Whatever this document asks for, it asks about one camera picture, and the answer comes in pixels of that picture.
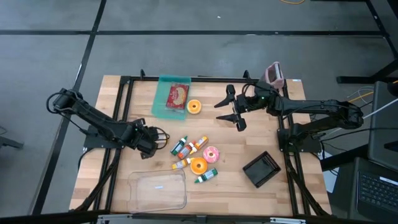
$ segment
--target small bottle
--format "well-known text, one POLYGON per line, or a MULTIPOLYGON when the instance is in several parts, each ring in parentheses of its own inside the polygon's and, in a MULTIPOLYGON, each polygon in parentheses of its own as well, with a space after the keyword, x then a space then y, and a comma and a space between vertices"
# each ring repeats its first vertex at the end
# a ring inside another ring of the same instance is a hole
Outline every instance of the small bottle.
POLYGON ((202 174, 201 176, 199 176, 197 178, 197 180, 195 180, 195 183, 202 183, 208 179, 213 178, 214 176, 216 176, 218 174, 216 168, 212 168, 211 170, 205 172, 204 174, 202 174))
POLYGON ((187 144, 186 146, 185 146, 185 148, 183 148, 177 155, 178 155, 178 158, 180 158, 180 159, 184 159, 188 154, 189 154, 189 152, 190 151, 192 151, 192 149, 195 149, 195 150, 197 150, 196 148, 195 148, 195 141, 193 141, 193 142, 190 142, 189 144, 187 144))
POLYGON ((172 165, 172 169, 182 169, 186 167, 188 164, 192 162, 194 158, 187 158, 183 159, 180 162, 176 162, 175 164, 172 165))
POLYGON ((173 147, 173 149, 170 151, 171 154, 173 154, 174 156, 177 155, 177 153, 184 147, 184 144, 187 141, 187 137, 185 136, 184 138, 181 138, 176 145, 173 147))
POLYGON ((199 139, 198 142, 195 143, 195 149, 192 149, 189 154, 193 154, 199 151, 208 141, 209 139, 207 138, 207 136, 203 136, 201 139, 199 139))

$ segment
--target wooden tabletop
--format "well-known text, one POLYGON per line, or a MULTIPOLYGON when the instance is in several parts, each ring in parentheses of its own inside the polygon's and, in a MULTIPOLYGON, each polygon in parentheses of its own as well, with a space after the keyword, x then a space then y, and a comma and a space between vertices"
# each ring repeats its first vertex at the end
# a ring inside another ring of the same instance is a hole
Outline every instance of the wooden tabletop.
MULTIPOLYGON (((96 108, 112 116, 120 76, 106 75, 99 90, 96 108)), ((194 184, 197 178, 189 167, 184 168, 187 188, 187 205, 183 209, 166 210, 160 213, 208 214, 208 215, 292 215, 289 188, 283 155, 279 151, 276 129, 278 120, 264 110, 243 114, 247 128, 238 132, 233 123, 215 119, 222 114, 232 113, 230 106, 214 108, 225 98, 227 83, 192 82, 189 98, 202 103, 202 111, 197 115, 188 114, 185 121, 155 118, 150 110, 155 97, 157 82, 134 82, 128 120, 145 118, 148 126, 158 126, 170 134, 170 144, 156 152, 150 159, 142 160, 139 151, 122 150, 114 189, 112 212, 126 212, 130 200, 130 187, 127 179, 132 172, 169 170, 178 158, 170 154, 170 148, 185 135, 188 141, 197 141, 203 135, 209 137, 207 146, 215 146, 220 151, 220 159, 210 168, 217 168, 218 175, 208 182, 194 184), (251 183, 242 171, 247 163, 262 152, 267 151, 282 170, 259 189, 251 183)), ((239 92, 243 84, 235 83, 239 92)), ((293 100, 304 100, 303 85, 300 80, 287 80, 289 96, 293 100)), ((123 112, 124 91, 120 113, 123 112)), ((307 114, 294 114, 296 123, 307 123, 307 114)), ((94 149, 82 160, 70 208, 76 208, 93 190, 100 175, 104 149, 94 149)), ((309 153, 301 153, 305 183, 309 191, 324 210, 331 213, 319 160, 309 153)), ((104 198, 108 185, 104 187, 100 208, 104 208, 104 198)), ((300 191, 296 186, 298 208, 303 213, 300 191)))

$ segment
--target concrete floor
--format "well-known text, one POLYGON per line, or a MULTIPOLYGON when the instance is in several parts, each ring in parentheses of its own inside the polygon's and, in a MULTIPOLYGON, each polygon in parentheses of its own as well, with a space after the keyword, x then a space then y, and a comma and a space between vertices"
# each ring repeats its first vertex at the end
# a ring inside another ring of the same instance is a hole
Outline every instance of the concrete floor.
MULTIPOLYGON (((393 41, 398 42, 398 30, 393 29, 397 19, 387 2, 373 3, 393 41)), ((99 0, 3 0, 0 30, 91 30, 99 4, 99 0)), ((106 3, 99 30, 138 29, 377 30, 377 26, 361 2, 307 0, 297 6, 278 0, 106 3)), ((0 217, 29 213, 61 120, 45 110, 45 99, 61 87, 73 86, 87 40, 87 35, 0 35, 0 125, 8 129, 6 137, 25 142, 23 150, 0 150, 0 217)), ((307 99, 345 100, 361 85, 338 85, 335 77, 371 75, 391 62, 392 54, 383 39, 375 38, 97 36, 80 91, 93 105, 103 75, 138 75, 143 68, 148 75, 241 77, 248 69, 252 77, 259 77, 274 61, 282 63, 286 78, 303 80, 307 99)), ((68 210, 83 141, 84 136, 70 126, 44 213, 68 210)), ((355 142, 341 138, 331 143, 351 149, 367 141, 368 134, 361 133, 355 142)), ((339 153, 332 148, 328 152, 339 153)))

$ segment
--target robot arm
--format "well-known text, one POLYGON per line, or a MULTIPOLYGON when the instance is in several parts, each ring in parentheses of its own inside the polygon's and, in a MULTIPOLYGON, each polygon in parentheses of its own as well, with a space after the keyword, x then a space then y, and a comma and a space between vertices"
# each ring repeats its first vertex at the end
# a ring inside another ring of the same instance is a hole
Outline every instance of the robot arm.
POLYGON ((75 114, 98 130, 98 135, 109 142, 115 142, 120 147, 127 146, 132 149, 137 148, 141 151, 143 159, 152 157, 158 144, 157 129, 145 126, 143 118, 133 122, 115 121, 108 115, 90 106, 79 92, 61 89, 55 93, 58 97, 52 103, 53 110, 48 110, 56 114, 75 114))
POLYGON ((280 96, 270 84, 260 80, 256 84, 245 84, 242 93, 235 98, 233 85, 226 87, 226 98, 215 105, 215 108, 233 104, 233 114, 223 115, 217 119, 231 121, 236 124, 238 131, 246 128, 242 113, 266 109, 273 116, 285 116, 292 113, 326 114, 328 117, 308 124, 294 124, 289 129, 288 139, 292 143, 300 144, 309 134, 326 131, 331 128, 356 129, 363 124, 363 113, 357 106, 337 100, 290 100, 280 96), (254 96, 246 96, 247 88, 255 86, 254 96))

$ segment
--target transparent plastic tray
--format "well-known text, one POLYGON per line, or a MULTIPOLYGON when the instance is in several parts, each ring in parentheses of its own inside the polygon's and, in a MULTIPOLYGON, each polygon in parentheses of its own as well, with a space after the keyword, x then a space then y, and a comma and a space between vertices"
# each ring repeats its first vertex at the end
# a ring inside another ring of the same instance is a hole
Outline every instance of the transparent plastic tray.
POLYGON ((187 204, 185 173, 182 169, 130 174, 131 213, 181 209, 187 204))

